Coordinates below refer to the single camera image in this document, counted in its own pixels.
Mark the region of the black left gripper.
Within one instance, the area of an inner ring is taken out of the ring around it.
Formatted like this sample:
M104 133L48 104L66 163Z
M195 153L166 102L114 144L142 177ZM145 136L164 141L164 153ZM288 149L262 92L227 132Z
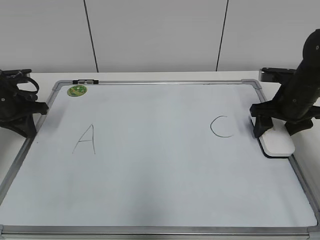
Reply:
M0 126L25 138L37 134L33 114L46 115L49 107L38 102L39 84L29 74L31 69L0 72Z

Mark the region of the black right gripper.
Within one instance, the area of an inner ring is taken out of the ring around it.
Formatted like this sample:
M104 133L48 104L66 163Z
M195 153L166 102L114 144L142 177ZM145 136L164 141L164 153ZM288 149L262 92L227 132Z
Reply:
M312 118L320 119L320 107L315 100L293 98L290 101L270 100L252 104L250 115L255 118L253 134L260 138L274 124L272 119L285 121L290 136L313 127Z

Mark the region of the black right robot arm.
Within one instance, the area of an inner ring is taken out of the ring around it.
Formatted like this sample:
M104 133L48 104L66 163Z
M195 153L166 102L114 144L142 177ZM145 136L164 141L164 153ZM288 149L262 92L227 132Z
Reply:
M319 29L306 39L297 69L263 67L260 79L279 83L280 87L272 100L252 104L249 109L255 118L253 134L256 138L274 126L273 119L284 121L291 136L312 128L312 119L320 117L320 108L315 105L320 97Z

